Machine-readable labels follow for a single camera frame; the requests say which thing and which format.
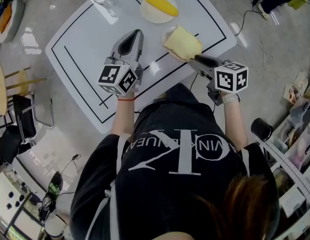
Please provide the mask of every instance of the sleeve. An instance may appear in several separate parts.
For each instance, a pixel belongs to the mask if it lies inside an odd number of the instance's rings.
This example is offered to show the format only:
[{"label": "sleeve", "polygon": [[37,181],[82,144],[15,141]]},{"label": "sleeve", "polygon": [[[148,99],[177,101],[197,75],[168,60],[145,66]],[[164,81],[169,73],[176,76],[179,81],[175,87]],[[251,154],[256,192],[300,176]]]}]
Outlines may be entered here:
[{"label": "sleeve", "polygon": [[[245,163],[245,154],[244,150],[248,151],[248,164]],[[257,143],[248,145],[241,150],[239,153],[242,156],[242,159],[245,163],[245,166],[249,168],[250,175],[261,175],[264,176],[268,181],[267,191],[269,192],[269,197],[273,200],[273,206],[270,214],[270,225],[266,232],[265,239],[271,239],[277,229],[279,222],[279,197],[278,190],[275,182],[273,173],[268,166],[268,163]]]},{"label": "sleeve", "polygon": [[105,198],[105,190],[110,189],[110,183],[116,178],[118,140],[118,135],[106,136],[83,169],[70,211],[74,239],[85,239],[96,210]]}]

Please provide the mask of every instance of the red string bracelet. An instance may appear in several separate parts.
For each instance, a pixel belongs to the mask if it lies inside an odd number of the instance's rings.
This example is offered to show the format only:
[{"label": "red string bracelet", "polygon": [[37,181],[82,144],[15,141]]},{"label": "red string bracelet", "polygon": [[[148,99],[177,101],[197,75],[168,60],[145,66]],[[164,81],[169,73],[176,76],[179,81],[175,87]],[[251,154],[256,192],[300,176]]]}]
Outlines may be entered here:
[{"label": "red string bracelet", "polygon": [[124,101],[124,102],[132,102],[134,101],[136,98],[133,98],[133,99],[118,99],[119,101]]}]

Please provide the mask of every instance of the white plate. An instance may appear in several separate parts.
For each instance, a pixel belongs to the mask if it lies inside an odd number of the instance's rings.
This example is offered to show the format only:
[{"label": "white plate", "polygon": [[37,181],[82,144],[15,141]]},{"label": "white plate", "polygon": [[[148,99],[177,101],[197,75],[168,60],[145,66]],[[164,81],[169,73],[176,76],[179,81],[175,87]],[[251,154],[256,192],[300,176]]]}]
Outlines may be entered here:
[{"label": "white plate", "polygon": [[[175,6],[178,9],[175,0],[167,0],[167,1],[169,1],[173,6]],[[147,21],[158,24],[169,22],[173,18],[175,18],[174,16],[168,15],[162,12],[161,10],[157,9],[150,3],[146,2],[145,0],[141,2],[140,13]]]},{"label": "white plate", "polygon": [[[167,39],[171,36],[173,31],[176,29],[176,26],[171,26],[169,28],[166,28],[163,32],[163,35],[161,36],[161,41],[164,45],[164,43],[167,41]],[[176,53],[174,53],[173,50],[166,48],[170,55],[172,55],[175,59],[181,61],[181,62],[187,62],[184,59],[180,58]]]}]

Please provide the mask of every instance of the white table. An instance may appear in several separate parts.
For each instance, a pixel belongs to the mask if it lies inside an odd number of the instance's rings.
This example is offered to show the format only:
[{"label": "white table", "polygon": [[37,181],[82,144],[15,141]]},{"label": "white table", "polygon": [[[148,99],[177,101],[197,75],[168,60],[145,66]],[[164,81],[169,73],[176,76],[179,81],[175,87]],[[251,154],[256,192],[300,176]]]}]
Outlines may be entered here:
[{"label": "white table", "polygon": [[145,71],[136,93],[136,110],[194,72],[162,46],[161,36],[166,28],[183,26],[203,43],[203,53],[213,57],[236,45],[236,38],[209,0],[175,0],[179,16],[164,24],[150,23],[143,18],[141,1],[120,0],[114,15],[88,0],[46,47],[48,58],[64,85],[101,133],[110,130],[117,97],[103,91],[97,79],[113,44],[124,34],[135,29],[141,29],[144,34],[139,62]]}]

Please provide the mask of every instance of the black t-shirt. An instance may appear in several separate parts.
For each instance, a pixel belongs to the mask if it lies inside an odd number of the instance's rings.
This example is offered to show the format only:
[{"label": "black t-shirt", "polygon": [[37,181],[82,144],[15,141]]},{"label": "black t-shirt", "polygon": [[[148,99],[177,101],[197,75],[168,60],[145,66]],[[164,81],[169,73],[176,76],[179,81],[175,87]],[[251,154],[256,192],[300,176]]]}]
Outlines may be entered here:
[{"label": "black t-shirt", "polygon": [[[256,144],[246,147],[249,165],[200,103],[160,102],[146,107],[135,123],[135,141],[126,143],[116,175],[119,136],[108,135],[89,158],[71,209],[74,239],[84,239],[105,190],[115,180],[120,239],[150,240],[168,232],[207,239],[201,197],[221,204],[238,175],[264,175],[278,206],[273,175]],[[90,239],[110,239],[109,204],[98,216]]]}]

